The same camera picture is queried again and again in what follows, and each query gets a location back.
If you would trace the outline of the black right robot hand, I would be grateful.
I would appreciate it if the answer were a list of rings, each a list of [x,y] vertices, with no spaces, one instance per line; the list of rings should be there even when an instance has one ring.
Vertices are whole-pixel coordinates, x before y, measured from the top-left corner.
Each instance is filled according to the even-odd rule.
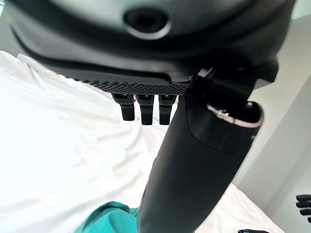
[[[311,222],[311,195],[303,194],[296,196],[296,207],[302,216],[306,217],[308,222]]]

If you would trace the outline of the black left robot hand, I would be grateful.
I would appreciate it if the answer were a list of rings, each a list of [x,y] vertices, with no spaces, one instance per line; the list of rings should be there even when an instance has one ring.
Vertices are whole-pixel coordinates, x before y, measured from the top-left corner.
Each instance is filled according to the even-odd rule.
[[[140,233],[192,233],[264,120],[249,97],[275,81],[293,0],[7,0],[22,49],[112,94],[126,121],[168,130],[139,207]]]

